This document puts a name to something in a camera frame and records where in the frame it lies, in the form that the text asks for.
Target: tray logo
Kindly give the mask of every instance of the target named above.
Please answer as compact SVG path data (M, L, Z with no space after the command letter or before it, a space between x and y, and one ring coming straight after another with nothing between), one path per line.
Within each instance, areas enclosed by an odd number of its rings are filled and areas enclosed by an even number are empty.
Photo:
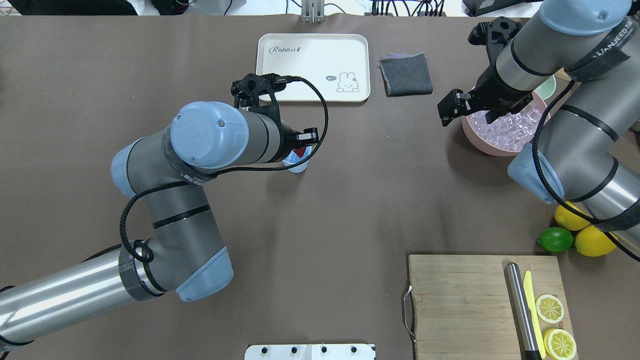
M298 47L281 47L281 46L272 46L269 49L269 54L276 54L276 53L299 53L300 52L300 46Z

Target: ice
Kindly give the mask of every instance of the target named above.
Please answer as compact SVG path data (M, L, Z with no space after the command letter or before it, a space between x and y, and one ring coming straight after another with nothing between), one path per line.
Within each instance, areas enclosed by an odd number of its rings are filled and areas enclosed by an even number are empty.
M536 97L520 113L507 114L487 124L487 111L479 111L468 116L469 124L487 143L507 151L521 151L533 138L544 108L544 102Z

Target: tabletop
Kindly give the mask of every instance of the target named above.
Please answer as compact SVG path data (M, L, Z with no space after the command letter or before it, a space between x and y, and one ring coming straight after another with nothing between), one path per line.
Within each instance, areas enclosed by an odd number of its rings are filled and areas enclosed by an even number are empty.
M555 206L506 174L510 158L443 128L437 102L487 66L467 43L478 19L334 15L320 25L264 17L0 17L0 285L22 284L118 243L127 199L109 164L192 101L232 103L266 33L357 33L371 95L330 103L308 169L235 172L205 185L234 280L183 303L175 293L37 339L10 359L242 359L247 345L374 343L411 359L401 318L408 254L546 254ZM424 52L434 92L387 97L378 60ZM318 103L282 103L294 128ZM612 154L640 171L632 133ZM130 236L151 236L143 206ZM616 250L558 255L580 356L637 357L640 266Z

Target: lime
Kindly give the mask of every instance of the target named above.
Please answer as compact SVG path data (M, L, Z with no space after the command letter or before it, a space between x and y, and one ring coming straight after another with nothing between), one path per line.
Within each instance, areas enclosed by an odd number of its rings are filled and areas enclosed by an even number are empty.
M576 208L571 202L567 202L567 204L584 214L582 210ZM556 212L554 213L554 219L556 220L558 225L564 227L569 231L582 230L590 225L587 220L584 220L583 218L579 217L578 215L572 213L562 206L558 206L558 208L556 209Z
M585 256L602 256L616 249L616 244L611 242L607 235L591 225L575 236L573 248Z
M571 360L575 357L575 339L566 330L547 330L543 342L547 353L555 360Z
M573 235L562 227L550 227L538 237L538 245L549 252L562 252L573 245Z
M553 295L540 295L536 300L538 316L548 323L559 323L564 318L564 306Z

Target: wooden cutting board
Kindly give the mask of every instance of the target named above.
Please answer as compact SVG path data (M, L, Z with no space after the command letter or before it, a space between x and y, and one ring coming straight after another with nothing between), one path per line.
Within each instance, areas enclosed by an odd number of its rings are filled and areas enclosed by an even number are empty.
M564 304L561 323L540 320L542 333L562 327L573 335L555 256L409 255L417 360L522 359L504 272L509 262L522 276L531 271L536 298L548 293Z

